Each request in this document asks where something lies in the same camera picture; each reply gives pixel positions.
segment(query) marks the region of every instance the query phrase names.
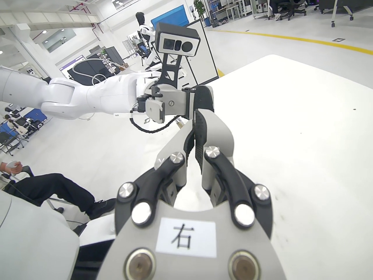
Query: potted plant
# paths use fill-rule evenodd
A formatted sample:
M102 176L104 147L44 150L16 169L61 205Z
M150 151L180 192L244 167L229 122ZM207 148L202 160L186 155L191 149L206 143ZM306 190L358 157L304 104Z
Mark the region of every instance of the potted plant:
M211 25L209 17L204 18L204 13L206 12L205 6L203 5L203 2L201 0L194 0L194 7L198 13L198 16L200 16L200 19L203 20L207 27Z

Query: hand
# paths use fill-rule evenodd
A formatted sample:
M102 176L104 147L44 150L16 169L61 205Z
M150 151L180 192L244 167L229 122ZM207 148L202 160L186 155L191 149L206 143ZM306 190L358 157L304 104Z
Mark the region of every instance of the hand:
M6 168L6 172L9 174L17 175L22 172L22 168L22 164L20 163L20 161L18 161L15 163L14 168Z

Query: camera lens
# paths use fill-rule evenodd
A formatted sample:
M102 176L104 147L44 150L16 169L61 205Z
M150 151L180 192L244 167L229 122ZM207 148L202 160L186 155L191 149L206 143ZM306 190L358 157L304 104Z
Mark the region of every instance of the camera lens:
M193 44L190 42L190 41L186 41L185 43L183 43L183 45L181 46L181 49L184 51L184 52L189 52L193 49Z
M180 51L181 49L181 40L177 40L175 43L175 51Z
M163 49L173 50L174 46L175 46L175 40L168 39L168 38L164 40Z

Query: metal bolt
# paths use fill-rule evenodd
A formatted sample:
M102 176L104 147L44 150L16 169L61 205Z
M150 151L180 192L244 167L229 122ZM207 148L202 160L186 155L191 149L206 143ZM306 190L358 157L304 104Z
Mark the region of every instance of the metal bolt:
M268 188L263 185L256 185L254 188L254 192L257 198L261 201L268 200L270 197Z
M132 210L132 220L136 224L147 222L152 215L152 208L146 202L137 204Z
M138 249L128 258L125 273L129 280L150 280L155 272L155 259L147 249Z
M173 153L171 156L170 156L170 160L174 163L174 164L179 164L180 162L182 162L184 159L184 156L181 152L175 152Z
M131 196L133 189L134 187L132 183L125 183L119 189L119 196L126 199Z
M229 275L232 280L258 280L259 265L249 252L238 251L230 259Z
M250 227L255 221L255 213L247 204L239 204L234 209L234 216L237 222L244 227Z
M209 158L216 158L220 155L220 149L216 146L209 146L206 148L205 153Z

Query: white paper label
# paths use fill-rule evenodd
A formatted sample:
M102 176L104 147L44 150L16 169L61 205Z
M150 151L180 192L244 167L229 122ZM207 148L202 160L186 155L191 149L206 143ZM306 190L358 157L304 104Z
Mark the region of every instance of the white paper label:
M215 222L163 217L156 252L216 258Z

